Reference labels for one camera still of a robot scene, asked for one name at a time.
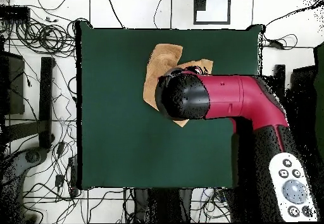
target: green mat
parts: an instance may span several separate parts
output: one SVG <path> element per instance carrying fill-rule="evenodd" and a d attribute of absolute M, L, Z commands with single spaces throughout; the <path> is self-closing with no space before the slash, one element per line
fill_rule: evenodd
<path fill-rule="evenodd" d="M 214 74 L 258 73 L 261 25 L 249 30 L 82 31 L 82 188 L 231 187 L 229 119 L 179 127 L 142 98 L 156 44 L 184 47 L 179 63 L 214 61 Z"/>

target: gray dial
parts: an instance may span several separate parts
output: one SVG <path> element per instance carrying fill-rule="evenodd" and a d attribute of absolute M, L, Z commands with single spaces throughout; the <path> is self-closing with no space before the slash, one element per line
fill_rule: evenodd
<path fill-rule="evenodd" d="M 282 187 L 285 198 L 294 204 L 303 204 L 307 200 L 307 188 L 298 180 L 288 180 Z"/>

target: wire bundle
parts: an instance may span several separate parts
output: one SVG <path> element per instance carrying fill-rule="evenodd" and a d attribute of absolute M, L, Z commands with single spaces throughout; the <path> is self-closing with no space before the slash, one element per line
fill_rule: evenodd
<path fill-rule="evenodd" d="M 222 196 L 221 192 L 222 189 L 213 188 L 213 193 L 211 195 L 208 195 L 206 193 L 206 190 L 208 188 L 203 189 L 201 194 L 201 200 L 200 200 L 200 208 L 199 209 L 191 209 L 191 211 L 199 211 L 199 219 L 198 222 L 201 222 L 201 213 L 204 214 L 206 217 L 206 223 L 210 222 L 214 219 L 219 218 L 226 218 L 228 222 L 230 222 L 230 219 L 228 218 L 230 216 L 230 213 L 228 211 L 228 206 L 226 205 L 226 200 Z M 221 215 L 214 216 L 214 213 L 216 211 L 219 211 Z"/>
<path fill-rule="evenodd" d="M 30 23 L 17 25 L 15 33 L 18 40 L 35 53 L 66 58 L 75 51 L 75 38 L 68 33 L 68 29 L 72 26 L 75 31 L 76 21 L 70 22 L 65 30 L 59 25 L 45 25 L 31 18 Z"/>

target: black frame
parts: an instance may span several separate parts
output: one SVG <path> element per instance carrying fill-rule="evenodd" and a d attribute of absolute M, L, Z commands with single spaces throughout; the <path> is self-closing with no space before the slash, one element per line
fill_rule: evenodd
<path fill-rule="evenodd" d="M 194 25 L 229 25 L 230 24 L 230 3 L 228 0 L 227 4 L 227 21 L 223 22 L 198 22 L 197 21 L 197 11 L 206 10 L 206 0 L 194 0 Z"/>

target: black button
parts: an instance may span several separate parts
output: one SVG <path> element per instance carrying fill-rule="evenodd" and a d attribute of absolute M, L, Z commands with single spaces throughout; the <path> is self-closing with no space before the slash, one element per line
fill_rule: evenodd
<path fill-rule="evenodd" d="M 304 216 L 307 216 L 308 218 L 312 215 L 311 209 L 308 206 L 303 206 L 301 211 L 304 214 Z"/>
<path fill-rule="evenodd" d="M 287 178 L 289 176 L 289 173 L 287 170 L 281 169 L 279 171 L 279 176 L 281 176 L 282 178 Z"/>
<path fill-rule="evenodd" d="M 285 167 L 291 167 L 291 166 L 292 166 L 291 161 L 288 160 L 288 159 L 284 159 L 284 161 L 283 161 L 282 163 L 283 163 L 283 165 L 284 165 Z"/>
<path fill-rule="evenodd" d="M 288 208 L 288 213 L 294 218 L 297 218 L 299 216 L 299 210 L 295 206 L 290 206 Z"/>
<path fill-rule="evenodd" d="M 295 178 L 301 177 L 301 172 L 299 172 L 297 169 L 292 170 L 292 174 Z"/>

